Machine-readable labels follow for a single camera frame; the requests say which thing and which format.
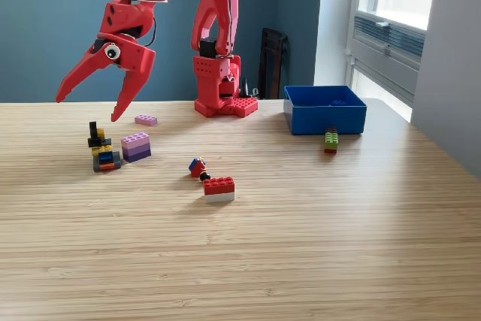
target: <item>green lego brick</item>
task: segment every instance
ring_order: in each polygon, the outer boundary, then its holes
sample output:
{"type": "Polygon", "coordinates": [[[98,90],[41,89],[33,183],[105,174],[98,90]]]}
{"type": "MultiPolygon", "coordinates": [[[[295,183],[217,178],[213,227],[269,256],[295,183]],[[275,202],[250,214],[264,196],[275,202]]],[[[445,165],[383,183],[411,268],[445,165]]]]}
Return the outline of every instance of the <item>green lego brick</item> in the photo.
{"type": "Polygon", "coordinates": [[[337,136],[337,133],[327,132],[325,134],[325,145],[324,145],[325,149],[337,150],[338,144],[339,144],[339,137],[337,136]]]}

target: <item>red lego brick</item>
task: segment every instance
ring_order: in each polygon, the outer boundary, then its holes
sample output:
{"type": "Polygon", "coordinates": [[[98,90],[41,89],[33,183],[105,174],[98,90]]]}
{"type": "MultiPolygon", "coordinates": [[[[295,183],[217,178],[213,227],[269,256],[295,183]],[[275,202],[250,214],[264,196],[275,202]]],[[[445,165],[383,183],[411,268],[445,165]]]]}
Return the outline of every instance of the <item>red lego brick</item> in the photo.
{"type": "Polygon", "coordinates": [[[194,178],[199,178],[202,172],[205,172],[205,163],[202,159],[198,159],[195,165],[190,170],[190,175],[194,178]]]}
{"type": "Polygon", "coordinates": [[[108,163],[106,165],[100,165],[101,171],[106,171],[108,169],[115,169],[115,164],[114,163],[108,163]]]}
{"type": "Polygon", "coordinates": [[[204,195],[221,195],[234,192],[234,180],[232,177],[213,178],[204,181],[204,195]]]}
{"type": "Polygon", "coordinates": [[[259,109],[259,102],[255,98],[236,98],[234,99],[234,113],[236,116],[244,118],[259,109]]]}

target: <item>pink lego brick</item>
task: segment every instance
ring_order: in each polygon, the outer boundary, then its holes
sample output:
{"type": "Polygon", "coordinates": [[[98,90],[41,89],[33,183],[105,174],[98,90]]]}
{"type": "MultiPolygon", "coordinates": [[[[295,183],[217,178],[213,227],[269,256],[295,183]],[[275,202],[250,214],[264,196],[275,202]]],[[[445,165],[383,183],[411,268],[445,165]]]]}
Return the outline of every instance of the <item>pink lego brick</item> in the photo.
{"type": "Polygon", "coordinates": [[[137,133],[136,135],[129,135],[128,137],[122,138],[122,148],[130,150],[131,148],[136,148],[143,146],[144,144],[150,144],[150,137],[147,133],[137,133]]]}
{"type": "Polygon", "coordinates": [[[151,116],[143,116],[143,115],[140,115],[140,116],[136,116],[135,117],[135,122],[137,124],[141,124],[142,126],[154,126],[155,124],[157,124],[157,118],[155,117],[151,117],[151,116]]]}

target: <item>lego brick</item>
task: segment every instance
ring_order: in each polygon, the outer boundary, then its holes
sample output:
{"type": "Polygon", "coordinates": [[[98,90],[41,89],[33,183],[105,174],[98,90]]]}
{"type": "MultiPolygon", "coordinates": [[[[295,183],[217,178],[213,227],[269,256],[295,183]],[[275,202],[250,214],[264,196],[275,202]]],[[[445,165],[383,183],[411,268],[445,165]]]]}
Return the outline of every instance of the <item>lego brick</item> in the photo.
{"type": "Polygon", "coordinates": [[[337,145],[339,144],[339,139],[337,137],[337,133],[325,133],[325,145],[324,148],[327,150],[336,150],[337,145]]]}
{"type": "Polygon", "coordinates": [[[120,152],[113,152],[113,162],[106,165],[101,165],[98,156],[93,157],[93,170],[95,172],[107,171],[110,169],[118,169],[122,167],[122,159],[120,158],[120,152]]]}
{"type": "Polygon", "coordinates": [[[113,152],[111,150],[107,152],[99,152],[98,161],[101,165],[108,165],[109,163],[113,163],[113,152]]]}
{"type": "Polygon", "coordinates": [[[345,101],[332,101],[331,106],[345,106],[346,102],[345,101]]]}
{"type": "Polygon", "coordinates": [[[101,147],[102,146],[102,139],[100,139],[100,138],[89,138],[87,140],[87,143],[89,145],[89,148],[101,147]]]}
{"type": "Polygon", "coordinates": [[[204,181],[204,195],[219,195],[231,192],[234,192],[234,180],[232,177],[213,178],[204,181]]]}
{"type": "Polygon", "coordinates": [[[100,139],[105,139],[105,132],[102,128],[97,128],[97,135],[100,139]]]}
{"type": "Polygon", "coordinates": [[[115,164],[113,163],[107,163],[106,165],[100,164],[101,171],[108,171],[110,169],[115,169],[115,164]]]}
{"type": "Polygon", "coordinates": [[[102,146],[102,147],[94,147],[92,148],[92,156],[98,156],[100,152],[107,152],[109,150],[112,150],[112,146],[102,146]]]}
{"type": "Polygon", "coordinates": [[[144,144],[150,144],[150,137],[147,133],[137,133],[135,135],[129,135],[121,140],[122,148],[130,150],[131,148],[136,148],[143,146],[144,144]]]}
{"type": "Polygon", "coordinates": [[[151,117],[151,116],[140,115],[140,116],[135,117],[135,123],[141,124],[142,126],[152,127],[155,124],[157,124],[157,118],[151,117]]]}
{"type": "Polygon", "coordinates": [[[91,138],[98,138],[97,122],[90,122],[89,127],[90,127],[90,137],[91,138]]]}
{"type": "Polygon", "coordinates": [[[205,162],[202,158],[196,158],[189,166],[190,175],[194,178],[199,178],[205,172],[205,162]]]}
{"type": "Polygon", "coordinates": [[[150,143],[144,144],[142,146],[138,146],[135,148],[130,148],[130,149],[122,147],[122,153],[126,154],[127,156],[134,156],[137,153],[145,152],[146,150],[149,150],[149,149],[150,149],[150,143]]]}
{"type": "Polygon", "coordinates": [[[89,148],[93,147],[103,147],[103,146],[110,146],[112,145],[112,140],[108,139],[100,139],[100,138],[89,138],[87,141],[89,148]]]}
{"type": "Polygon", "coordinates": [[[192,161],[192,163],[189,166],[189,171],[191,171],[194,168],[194,166],[197,164],[197,161],[198,161],[198,158],[194,158],[194,160],[192,161]]]}
{"type": "Polygon", "coordinates": [[[98,157],[95,156],[93,157],[93,170],[95,172],[99,172],[100,171],[100,163],[98,162],[98,157]]]}
{"type": "Polygon", "coordinates": [[[144,152],[137,153],[133,156],[123,154],[124,160],[128,163],[133,163],[133,162],[139,161],[141,159],[147,158],[149,156],[152,156],[152,153],[150,152],[150,150],[146,150],[144,152]]]}
{"type": "Polygon", "coordinates": [[[235,192],[204,196],[205,203],[228,202],[228,201],[234,201],[234,199],[235,199],[235,192]]]}

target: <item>blue box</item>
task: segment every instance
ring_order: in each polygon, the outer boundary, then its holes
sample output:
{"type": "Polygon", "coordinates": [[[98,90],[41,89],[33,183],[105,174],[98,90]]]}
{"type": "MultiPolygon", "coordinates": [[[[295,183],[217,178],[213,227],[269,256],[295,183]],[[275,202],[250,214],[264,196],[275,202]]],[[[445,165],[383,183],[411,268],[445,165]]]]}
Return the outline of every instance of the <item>blue box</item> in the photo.
{"type": "Polygon", "coordinates": [[[284,87],[284,115],[293,135],[324,135],[328,127],[340,135],[359,135],[367,110],[348,86],[284,87]],[[334,101],[346,105],[332,106],[334,101]]]}

